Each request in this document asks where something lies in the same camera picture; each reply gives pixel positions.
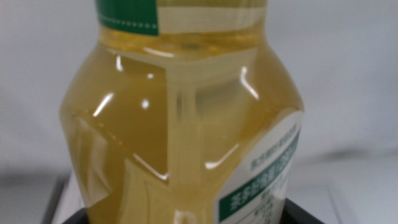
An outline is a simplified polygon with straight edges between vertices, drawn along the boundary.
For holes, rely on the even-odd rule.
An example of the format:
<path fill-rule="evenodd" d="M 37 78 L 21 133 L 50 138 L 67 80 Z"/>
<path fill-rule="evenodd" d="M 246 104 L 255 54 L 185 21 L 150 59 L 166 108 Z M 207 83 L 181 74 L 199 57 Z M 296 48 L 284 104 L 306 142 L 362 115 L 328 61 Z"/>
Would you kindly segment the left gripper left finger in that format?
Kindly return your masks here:
<path fill-rule="evenodd" d="M 62 224 L 89 224 L 86 208 L 77 210 L 74 214 L 63 221 Z"/>

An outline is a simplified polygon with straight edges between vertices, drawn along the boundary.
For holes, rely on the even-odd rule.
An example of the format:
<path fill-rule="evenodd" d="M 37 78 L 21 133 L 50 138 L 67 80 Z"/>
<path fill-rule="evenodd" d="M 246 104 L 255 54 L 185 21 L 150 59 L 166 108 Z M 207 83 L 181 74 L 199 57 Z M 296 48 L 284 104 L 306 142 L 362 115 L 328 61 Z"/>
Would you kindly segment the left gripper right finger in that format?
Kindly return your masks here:
<path fill-rule="evenodd" d="M 285 200 L 280 224 L 325 224 L 290 199 Z"/>

